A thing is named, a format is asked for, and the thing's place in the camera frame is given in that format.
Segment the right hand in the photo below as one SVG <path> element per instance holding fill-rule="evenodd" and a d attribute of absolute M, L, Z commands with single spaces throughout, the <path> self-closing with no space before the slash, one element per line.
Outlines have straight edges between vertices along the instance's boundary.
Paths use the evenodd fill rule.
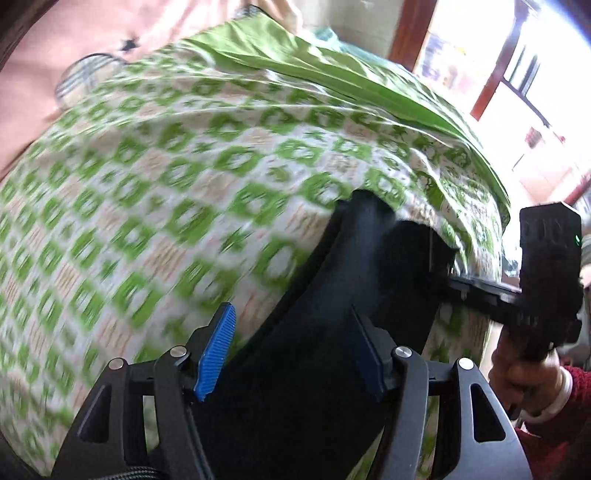
<path fill-rule="evenodd" d="M 560 359 L 552 350 L 540 362 L 524 361 L 523 344 L 507 327 L 502 329 L 492 355 L 489 383 L 506 410 L 517 406 L 535 414 L 549 407 L 561 392 Z"/>

